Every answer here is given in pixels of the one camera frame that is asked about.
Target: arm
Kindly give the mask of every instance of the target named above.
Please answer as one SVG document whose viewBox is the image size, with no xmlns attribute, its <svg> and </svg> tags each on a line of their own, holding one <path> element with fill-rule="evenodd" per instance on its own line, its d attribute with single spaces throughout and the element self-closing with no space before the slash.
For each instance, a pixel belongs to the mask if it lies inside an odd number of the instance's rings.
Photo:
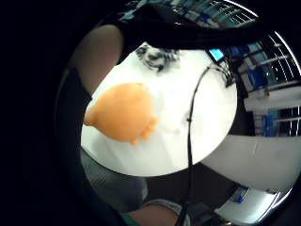
<svg viewBox="0 0 301 226">
<path fill-rule="evenodd" d="M 118 63 L 123 43 L 123 36 L 115 25 L 104 25 L 89 32 L 76 48 L 70 67 L 77 69 L 90 95 Z"/>
</svg>

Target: round table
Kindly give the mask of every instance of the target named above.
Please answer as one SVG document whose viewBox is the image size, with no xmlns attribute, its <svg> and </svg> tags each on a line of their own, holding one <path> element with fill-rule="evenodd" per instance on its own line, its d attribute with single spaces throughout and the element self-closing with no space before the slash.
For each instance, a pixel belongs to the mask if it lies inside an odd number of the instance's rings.
<svg viewBox="0 0 301 226">
<path fill-rule="evenodd" d="M 137 145 L 115 141 L 92 126 L 83 125 L 81 144 L 99 164 L 132 176 L 159 176 L 187 168 L 188 112 L 200 75 L 212 60 L 205 51 L 182 51 L 181 60 L 157 73 L 147 69 L 131 53 L 108 74 L 88 107 L 110 87 L 143 82 L 154 102 L 158 123 L 148 140 Z M 225 88 L 222 74 L 210 69 L 202 78 L 195 99 L 191 127 L 193 163 L 210 154 L 225 138 L 233 123 L 237 90 Z"/>
</svg>

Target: orange object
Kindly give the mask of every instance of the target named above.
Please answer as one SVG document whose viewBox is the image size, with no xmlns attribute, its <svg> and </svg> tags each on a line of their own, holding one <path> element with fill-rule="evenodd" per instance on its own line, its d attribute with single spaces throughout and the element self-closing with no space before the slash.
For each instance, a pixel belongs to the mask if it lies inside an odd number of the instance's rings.
<svg viewBox="0 0 301 226">
<path fill-rule="evenodd" d="M 152 116 L 151 94 L 141 83 L 122 83 L 108 89 L 89 108 L 84 118 L 107 137 L 138 143 L 147 140 L 157 119 Z"/>
</svg>

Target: cable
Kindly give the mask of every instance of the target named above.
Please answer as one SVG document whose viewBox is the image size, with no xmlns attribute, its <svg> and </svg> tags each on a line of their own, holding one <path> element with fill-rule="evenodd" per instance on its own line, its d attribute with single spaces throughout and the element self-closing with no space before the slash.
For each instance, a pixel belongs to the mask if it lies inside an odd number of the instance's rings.
<svg viewBox="0 0 301 226">
<path fill-rule="evenodd" d="M 200 75 L 196 88 L 194 90 L 192 99 L 191 99 L 191 104 L 190 104 L 190 111 L 189 111 L 189 118 L 187 119 L 188 121 L 188 136 L 187 136 L 187 154 L 188 154 L 188 180 L 187 180 L 187 188 L 186 188 L 186 193 L 184 195 L 183 200 L 181 201 L 182 203 L 182 210 L 180 212 L 180 215 L 178 217 L 178 220 L 175 224 L 175 226 L 183 226 L 186 215 L 187 215 L 187 208 L 188 205 L 190 204 L 191 200 L 191 193 L 192 193 L 192 171 L 193 171 L 193 156 L 192 156 L 192 150 L 191 150 L 191 136 L 190 136 L 190 131 L 191 131 L 191 122 L 192 122 L 192 116 L 194 112 L 194 104 L 195 104 L 195 97 L 196 93 L 198 92 L 198 87 L 201 79 L 204 77 L 204 75 L 211 69 L 211 65 L 208 66 L 205 71 Z"/>
</svg>

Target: black cable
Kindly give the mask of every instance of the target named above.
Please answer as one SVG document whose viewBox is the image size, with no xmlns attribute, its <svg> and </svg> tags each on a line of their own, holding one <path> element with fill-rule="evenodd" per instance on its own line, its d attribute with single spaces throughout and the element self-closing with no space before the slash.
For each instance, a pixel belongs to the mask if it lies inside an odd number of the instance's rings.
<svg viewBox="0 0 301 226">
<path fill-rule="evenodd" d="M 206 74 L 206 72 L 209 71 L 210 69 L 211 69 L 211 67 L 207 67 L 206 70 L 199 77 L 196 88 L 194 90 L 194 93 L 193 93 L 193 96 L 192 96 L 192 99 L 191 99 L 189 118 L 187 119 L 187 121 L 188 121 L 188 136 L 187 136 L 188 180 L 187 180 L 187 188 L 186 188 L 186 193 L 184 195 L 184 198 L 181 201 L 182 210 L 180 212 L 180 215 L 178 217 L 178 220 L 177 220 L 175 226 L 183 226 L 186 215 L 187 215 L 187 208 L 188 208 L 188 205 L 190 204 L 190 201 L 191 201 L 192 186 L 193 186 L 193 183 L 192 183 L 193 157 L 192 157 L 191 136 L 190 136 L 191 122 L 192 122 L 192 116 L 193 116 L 193 112 L 194 112 L 195 97 L 196 97 L 196 93 L 198 92 L 199 83 L 200 83 L 201 79 L 203 78 L 203 76 Z"/>
</svg>

